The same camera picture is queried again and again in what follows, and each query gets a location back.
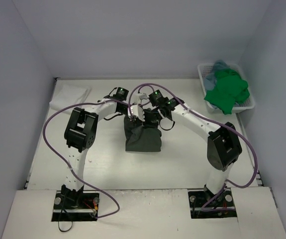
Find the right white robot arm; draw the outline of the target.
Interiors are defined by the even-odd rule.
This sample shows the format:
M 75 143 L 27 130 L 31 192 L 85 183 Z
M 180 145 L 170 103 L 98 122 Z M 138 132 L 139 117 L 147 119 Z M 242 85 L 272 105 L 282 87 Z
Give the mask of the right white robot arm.
M 212 170 L 204 186 L 205 205 L 215 205 L 222 198 L 226 180 L 233 164 L 242 153 L 242 147 L 233 124 L 215 124 L 195 115 L 187 104 L 176 98 L 167 98 L 159 90 L 151 93 L 148 100 L 151 110 L 144 110 L 145 120 L 167 118 L 195 132 L 207 143 L 206 157 Z

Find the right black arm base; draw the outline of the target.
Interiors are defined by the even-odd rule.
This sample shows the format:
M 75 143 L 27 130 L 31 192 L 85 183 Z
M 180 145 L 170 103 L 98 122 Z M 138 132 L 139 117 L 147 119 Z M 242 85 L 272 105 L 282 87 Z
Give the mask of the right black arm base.
M 209 201 L 204 191 L 188 191 L 191 219 L 236 218 L 237 212 L 230 189 L 226 189 L 217 199 Z

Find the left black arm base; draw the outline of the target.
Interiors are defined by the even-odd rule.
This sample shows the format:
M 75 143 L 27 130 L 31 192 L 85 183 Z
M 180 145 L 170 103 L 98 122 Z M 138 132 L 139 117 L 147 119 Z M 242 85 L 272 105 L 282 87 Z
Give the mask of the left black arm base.
M 57 223 L 61 233 L 70 231 L 75 222 L 96 222 L 99 201 L 97 192 L 83 192 L 74 201 L 58 191 L 54 198 L 51 221 Z

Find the grey t shirt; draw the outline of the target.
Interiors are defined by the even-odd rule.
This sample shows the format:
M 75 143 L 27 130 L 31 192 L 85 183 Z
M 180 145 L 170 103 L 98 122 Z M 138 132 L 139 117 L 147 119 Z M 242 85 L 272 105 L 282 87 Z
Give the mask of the grey t shirt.
M 160 152 L 162 133 L 158 128 L 144 127 L 139 119 L 124 117 L 124 133 L 127 152 Z

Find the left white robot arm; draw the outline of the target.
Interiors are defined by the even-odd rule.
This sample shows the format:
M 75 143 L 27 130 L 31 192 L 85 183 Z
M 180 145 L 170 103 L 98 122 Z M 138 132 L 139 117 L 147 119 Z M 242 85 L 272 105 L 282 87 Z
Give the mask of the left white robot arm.
M 86 155 L 94 144 L 98 122 L 115 113 L 126 114 L 127 106 L 123 103 L 128 93 L 128 90 L 118 87 L 114 95 L 105 96 L 87 110 L 80 107 L 72 110 L 64 132 L 64 139 L 69 149 L 68 169 L 70 172 L 61 187 L 61 194 L 69 208 L 77 209 L 83 203 Z

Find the white t shirt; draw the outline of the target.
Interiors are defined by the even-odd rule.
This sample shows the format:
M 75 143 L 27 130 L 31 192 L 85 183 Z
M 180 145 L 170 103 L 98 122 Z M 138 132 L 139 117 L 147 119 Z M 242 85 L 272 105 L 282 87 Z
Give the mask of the white t shirt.
M 58 94 L 56 94 L 49 106 L 51 109 L 59 111 L 67 106 L 84 103 L 91 91 L 91 87 L 78 87 L 63 84 Z

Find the green t shirt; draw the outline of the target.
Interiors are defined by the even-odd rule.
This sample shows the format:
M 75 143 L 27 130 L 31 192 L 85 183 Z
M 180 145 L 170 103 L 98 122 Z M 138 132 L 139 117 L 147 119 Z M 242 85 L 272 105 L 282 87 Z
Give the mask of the green t shirt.
M 207 90 L 204 99 L 225 115 L 232 114 L 235 104 L 242 104 L 249 98 L 248 83 L 232 69 L 215 71 L 214 76 L 215 86 L 212 90 Z

